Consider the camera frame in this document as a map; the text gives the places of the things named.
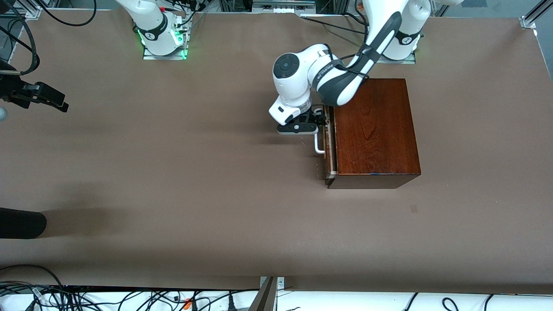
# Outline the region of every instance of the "wooden box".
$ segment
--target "wooden box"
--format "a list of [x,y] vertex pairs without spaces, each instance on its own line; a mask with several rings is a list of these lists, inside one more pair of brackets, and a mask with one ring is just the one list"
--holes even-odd
[[395,189],[421,174],[405,79],[370,79],[325,113],[328,188]]

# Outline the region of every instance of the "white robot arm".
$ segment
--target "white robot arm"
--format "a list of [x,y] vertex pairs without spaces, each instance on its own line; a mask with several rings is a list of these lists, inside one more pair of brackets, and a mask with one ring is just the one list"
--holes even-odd
[[162,12],[155,0],[116,0],[133,18],[142,43],[154,55],[168,55],[183,45],[182,17]]
[[[370,28],[364,44],[347,66],[326,44],[286,53],[275,61],[273,80],[279,96],[269,113],[282,126],[310,110],[311,87],[324,105],[345,105],[381,55],[404,59],[416,48],[430,15],[429,0],[362,1]],[[448,4],[462,1],[443,0]]]

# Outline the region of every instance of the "brown table surface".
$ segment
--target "brown table surface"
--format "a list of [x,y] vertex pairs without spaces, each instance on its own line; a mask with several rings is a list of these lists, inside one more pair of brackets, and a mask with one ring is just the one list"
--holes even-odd
[[[87,12],[55,12],[76,22]],[[329,18],[346,24],[345,18]],[[66,284],[553,291],[553,91],[516,19],[430,19],[405,78],[422,176],[328,190],[309,137],[279,136],[273,61],[360,35],[292,14],[209,14],[186,61],[143,61],[123,10],[86,27],[29,23],[25,77],[66,94],[0,123],[0,206],[47,211],[48,237],[0,241],[0,263]],[[21,48],[13,61],[26,68]],[[52,282],[36,271],[26,281]]]

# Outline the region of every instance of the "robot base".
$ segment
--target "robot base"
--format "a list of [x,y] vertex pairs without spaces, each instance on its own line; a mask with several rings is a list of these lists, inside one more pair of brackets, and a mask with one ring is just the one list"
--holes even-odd
[[[181,23],[182,17],[176,16],[176,22]],[[179,47],[177,47],[173,52],[167,55],[153,54],[146,48],[146,46],[144,45],[144,42],[142,42],[142,46],[144,46],[142,59],[145,59],[145,60],[185,60],[187,59],[188,43],[190,41],[191,28],[192,28],[192,20],[189,20],[184,25],[180,25],[178,28],[174,28],[175,38],[179,41],[182,41],[182,44]]]

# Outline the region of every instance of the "metal bracket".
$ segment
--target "metal bracket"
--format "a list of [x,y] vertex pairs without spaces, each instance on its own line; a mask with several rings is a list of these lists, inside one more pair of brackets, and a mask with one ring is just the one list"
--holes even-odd
[[536,23],[531,23],[529,25],[526,24],[526,16],[519,17],[519,21],[520,21],[520,26],[523,29],[535,29],[536,28]]
[[[263,284],[265,283],[265,280],[267,279],[267,277],[261,277],[261,281],[259,282],[259,287],[262,287]],[[276,278],[276,281],[277,281],[277,287],[276,289],[278,291],[283,291],[284,290],[284,277],[277,277]]]
[[257,295],[255,295],[248,311],[274,311],[280,282],[282,282],[284,288],[284,278],[282,281],[278,279],[278,277],[265,277],[265,279],[261,280],[262,286]]
[[438,9],[438,11],[436,12],[435,17],[443,17],[449,8],[450,6],[447,6],[445,4],[442,5],[440,9]]

